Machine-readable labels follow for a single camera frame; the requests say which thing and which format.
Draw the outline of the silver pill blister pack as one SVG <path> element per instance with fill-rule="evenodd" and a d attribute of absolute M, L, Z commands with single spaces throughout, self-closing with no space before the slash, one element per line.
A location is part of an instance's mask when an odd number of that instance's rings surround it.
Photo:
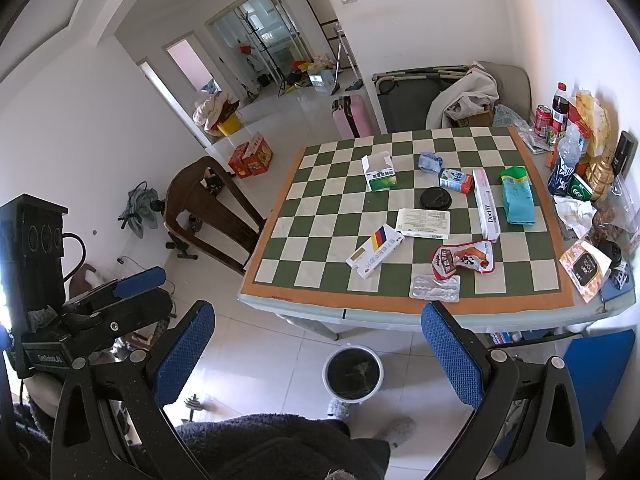
<path fill-rule="evenodd" d="M 460 300 L 460 276 L 438 280 L 434 275 L 415 276 L 409 288 L 409 297 L 425 301 L 440 301 L 450 304 Z"/>

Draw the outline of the yellow bin with clothes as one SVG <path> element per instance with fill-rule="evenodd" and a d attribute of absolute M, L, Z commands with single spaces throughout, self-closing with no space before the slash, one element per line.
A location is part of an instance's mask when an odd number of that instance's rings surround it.
<path fill-rule="evenodd" d="M 203 93 L 195 101 L 192 119 L 211 138 L 232 136 L 242 128 L 239 105 L 228 91 Z"/>

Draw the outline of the white box with colour stripes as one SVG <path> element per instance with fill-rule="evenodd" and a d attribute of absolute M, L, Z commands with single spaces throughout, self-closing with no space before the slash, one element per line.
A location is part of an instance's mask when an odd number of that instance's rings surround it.
<path fill-rule="evenodd" d="M 383 224 L 346 259 L 346 263 L 360 278 L 368 278 L 404 239 L 401 232 Z"/>

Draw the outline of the orange white snack packet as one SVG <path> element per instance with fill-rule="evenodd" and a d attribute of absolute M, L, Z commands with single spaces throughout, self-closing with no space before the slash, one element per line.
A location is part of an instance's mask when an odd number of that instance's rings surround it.
<path fill-rule="evenodd" d="M 593 300 L 600 292 L 611 263 L 612 259 L 585 237 L 560 257 L 560 265 L 585 302 Z"/>

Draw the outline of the dark cola bottle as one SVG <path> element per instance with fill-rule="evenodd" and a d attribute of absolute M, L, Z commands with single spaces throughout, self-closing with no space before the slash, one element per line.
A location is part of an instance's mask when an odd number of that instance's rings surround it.
<path fill-rule="evenodd" d="M 566 84 L 560 81 L 552 100 L 552 128 L 561 133 L 566 129 L 570 101 L 566 93 Z"/>

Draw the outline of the grey folding bed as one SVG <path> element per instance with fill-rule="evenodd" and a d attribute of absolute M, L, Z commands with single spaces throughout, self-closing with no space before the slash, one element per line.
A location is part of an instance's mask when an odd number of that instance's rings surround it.
<path fill-rule="evenodd" d="M 423 130 L 434 99 L 469 68 L 469 65 L 444 65 L 374 74 L 372 82 L 387 132 Z"/>

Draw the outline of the white round trash bin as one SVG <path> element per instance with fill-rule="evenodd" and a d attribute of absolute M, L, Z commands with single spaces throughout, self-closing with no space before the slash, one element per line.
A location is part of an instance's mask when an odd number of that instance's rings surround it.
<path fill-rule="evenodd" d="M 384 365 L 370 348 L 348 344 L 337 348 L 323 365 L 326 391 L 341 402 L 361 404 L 382 388 Z"/>

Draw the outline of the red soda can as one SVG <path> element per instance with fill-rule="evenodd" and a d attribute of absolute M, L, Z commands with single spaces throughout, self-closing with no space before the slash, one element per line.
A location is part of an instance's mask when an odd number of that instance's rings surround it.
<path fill-rule="evenodd" d="M 539 104 L 535 110 L 534 133 L 541 139 L 545 139 L 551 126 L 552 110 L 544 104 Z"/>

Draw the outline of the blue stool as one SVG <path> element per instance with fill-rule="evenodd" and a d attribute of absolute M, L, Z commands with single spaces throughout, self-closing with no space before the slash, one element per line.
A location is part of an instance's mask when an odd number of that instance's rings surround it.
<path fill-rule="evenodd" d="M 635 341 L 633 330 L 576 338 L 563 356 L 575 389 L 586 441 L 602 422 L 615 396 Z"/>

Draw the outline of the green white cup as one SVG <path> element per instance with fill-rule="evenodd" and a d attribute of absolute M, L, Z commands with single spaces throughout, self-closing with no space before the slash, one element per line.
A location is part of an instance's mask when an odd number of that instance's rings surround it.
<path fill-rule="evenodd" d="M 590 202 L 593 198 L 593 189 L 579 174 L 573 174 L 567 194 L 574 200 Z"/>

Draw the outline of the dark wooden chair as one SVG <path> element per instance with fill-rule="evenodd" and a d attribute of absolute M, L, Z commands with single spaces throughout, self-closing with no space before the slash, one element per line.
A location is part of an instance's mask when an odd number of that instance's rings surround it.
<path fill-rule="evenodd" d="M 228 188 L 243 210 L 252 218 L 257 226 L 256 230 L 209 192 L 203 184 L 206 171 L 212 172 L 215 176 L 221 178 L 224 186 Z M 171 234 L 178 236 L 180 240 L 198 248 L 198 250 L 224 264 L 237 274 L 244 275 L 245 263 L 235 260 L 235 258 L 180 226 L 178 217 L 183 212 L 193 214 L 195 218 L 202 220 L 240 245 L 247 252 L 247 259 L 250 259 L 253 255 L 267 220 L 242 193 L 230 174 L 213 157 L 204 156 L 196 162 L 192 162 L 191 165 L 180 170 L 171 180 L 166 192 L 163 213 L 165 226 L 167 226 Z"/>

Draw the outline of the blue plastic wrapper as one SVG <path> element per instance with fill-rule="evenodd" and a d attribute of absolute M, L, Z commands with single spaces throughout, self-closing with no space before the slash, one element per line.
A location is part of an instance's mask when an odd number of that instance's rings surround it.
<path fill-rule="evenodd" d="M 421 171 L 440 174 L 442 168 L 444 168 L 444 161 L 435 153 L 422 152 L 418 157 L 416 166 L 418 166 Z"/>

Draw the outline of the black coat rack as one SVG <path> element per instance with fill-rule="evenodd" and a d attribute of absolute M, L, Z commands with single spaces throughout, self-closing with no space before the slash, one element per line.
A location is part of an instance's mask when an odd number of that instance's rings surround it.
<path fill-rule="evenodd" d="M 245 24 L 247 24 L 247 27 L 250 30 L 250 34 L 255 37 L 255 40 L 260 45 L 260 48 L 258 49 L 258 51 L 268 56 L 268 62 L 266 63 L 266 65 L 268 66 L 270 73 L 273 76 L 273 79 L 277 81 L 277 83 L 279 84 L 278 96 L 284 96 L 285 94 L 288 93 L 288 88 L 290 88 L 290 85 L 288 84 L 288 80 L 286 79 L 285 74 L 280 69 L 280 66 L 272 56 L 266 44 L 262 41 L 262 36 L 258 34 L 258 30 L 253 26 L 252 22 L 248 18 L 248 14 L 244 13 L 241 16 L 241 20 Z"/>

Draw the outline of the yellow snack bag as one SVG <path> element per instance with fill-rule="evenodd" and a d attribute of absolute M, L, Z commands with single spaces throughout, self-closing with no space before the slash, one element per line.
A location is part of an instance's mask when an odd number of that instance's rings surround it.
<path fill-rule="evenodd" d="M 587 154 L 590 157 L 602 156 L 608 146 L 611 135 L 611 123 L 608 112 L 589 91 L 578 90 L 576 107 L 582 122 L 591 132 Z"/>

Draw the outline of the red orange cardboard box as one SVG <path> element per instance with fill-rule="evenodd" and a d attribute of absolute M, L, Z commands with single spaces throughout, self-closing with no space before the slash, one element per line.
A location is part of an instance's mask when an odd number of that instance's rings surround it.
<path fill-rule="evenodd" d="M 260 132 L 237 146 L 231 155 L 228 165 L 240 179 L 265 174 L 271 164 L 273 151 Z"/>

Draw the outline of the white printed medicine leaflet box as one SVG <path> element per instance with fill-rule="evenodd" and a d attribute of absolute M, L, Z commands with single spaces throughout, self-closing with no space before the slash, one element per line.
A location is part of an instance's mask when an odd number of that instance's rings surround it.
<path fill-rule="evenodd" d="M 446 210 L 398 210 L 395 230 L 403 236 L 446 240 L 450 235 L 450 212 Z"/>

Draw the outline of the long white pink box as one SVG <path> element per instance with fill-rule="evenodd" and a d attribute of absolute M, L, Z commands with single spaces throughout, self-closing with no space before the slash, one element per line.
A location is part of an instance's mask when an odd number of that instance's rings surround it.
<path fill-rule="evenodd" d="M 486 171 L 483 168 L 474 169 L 472 177 L 480 229 L 486 240 L 495 243 L 501 234 L 501 230 L 494 196 L 491 193 Z"/>

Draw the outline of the red white snack wrapper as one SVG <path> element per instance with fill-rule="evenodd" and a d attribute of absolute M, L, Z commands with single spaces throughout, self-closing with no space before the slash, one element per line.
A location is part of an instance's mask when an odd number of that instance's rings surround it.
<path fill-rule="evenodd" d="M 440 245 L 434 252 L 432 270 L 439 281 L 448 280 L 459 269 L 478 274 L 491 273 L 495 269 L 494 250 L 490 240 L 473 243 Z"/>

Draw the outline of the pink suitcase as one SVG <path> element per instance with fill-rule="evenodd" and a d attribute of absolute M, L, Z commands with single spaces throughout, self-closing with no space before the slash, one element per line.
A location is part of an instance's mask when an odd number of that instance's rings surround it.
<path fill-rule="evenodd" d="M 366 102 L 360 94 L 345 94 L 335 99 L 332 118 L 343 140 L 374 135 Z"/>

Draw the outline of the crumpled white tissue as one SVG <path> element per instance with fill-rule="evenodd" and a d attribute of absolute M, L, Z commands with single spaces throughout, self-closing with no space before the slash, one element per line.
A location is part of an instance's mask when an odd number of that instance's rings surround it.
<path fill-rule="evenodd" d="M 562 196 L 554 196 L 553 200 L 556 214 L 564 226 L 573 231 L 577 238 L 586 236 L 597 213 L 590 200 L 575 200 Z"/>

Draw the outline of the green white checkered mat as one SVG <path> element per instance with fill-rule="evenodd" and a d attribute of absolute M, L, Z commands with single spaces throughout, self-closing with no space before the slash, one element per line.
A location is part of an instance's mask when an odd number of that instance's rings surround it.
<path fill-rule="evenodd" d="M 405 131 L 310 146 L 281 188 L 240 295 L 279 310 L 458 315 L 574 304 L 551 200 L 507 128 Z"/>

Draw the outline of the white green medicine box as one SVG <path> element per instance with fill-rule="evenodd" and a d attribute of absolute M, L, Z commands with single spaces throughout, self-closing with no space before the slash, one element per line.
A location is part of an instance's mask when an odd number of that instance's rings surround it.
<path fill-rule="evenodd" d="M 398 185 L 392 155 L 389 152 L 363 156 L 361 165 L 368 192 L 391 190 Z"/>

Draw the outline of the blue green snack bag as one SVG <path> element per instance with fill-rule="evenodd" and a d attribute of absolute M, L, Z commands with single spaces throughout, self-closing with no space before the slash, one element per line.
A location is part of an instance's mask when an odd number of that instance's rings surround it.
<path fill-rule="evenodd" d="M 535 206 L 528 173 L 522 166 L 513 166 L 499 174 L 503 190 L 506 221 L 516 226 L 535 224 Z"/>

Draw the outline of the black plastic cup lid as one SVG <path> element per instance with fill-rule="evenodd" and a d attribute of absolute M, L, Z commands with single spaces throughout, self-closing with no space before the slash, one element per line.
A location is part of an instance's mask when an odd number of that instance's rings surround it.
<path fill-rule="evenodd" d="M 452 198 L 446 188 L 432 186 L 424 190 L 420 196 L 420 205 L 428 210 L 448 210 L 451 207 Z"/>

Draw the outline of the clear water bottle blue label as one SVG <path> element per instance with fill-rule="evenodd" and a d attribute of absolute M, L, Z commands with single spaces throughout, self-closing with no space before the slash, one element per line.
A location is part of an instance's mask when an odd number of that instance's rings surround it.
<path fill-rule="evenodd" d="M 558 142 L 556 159 L 551 171 L 547 188 L 551 195 L 565 196 L 570 186 L 570 179 L 582 156 L 582 133 L 574 125 L 567 127 L 566 133 Z"/>

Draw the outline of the golden jar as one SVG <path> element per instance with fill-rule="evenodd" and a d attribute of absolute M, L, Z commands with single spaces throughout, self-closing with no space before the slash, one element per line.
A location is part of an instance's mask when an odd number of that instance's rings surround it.
<path fill-rule="evenodd" d="M 598 200 L 610 187 L 614 180 L 611 159 L 604 155 L 593 157 L 586 170 L 586 182 L 592 189 L 591 200 Z"/>

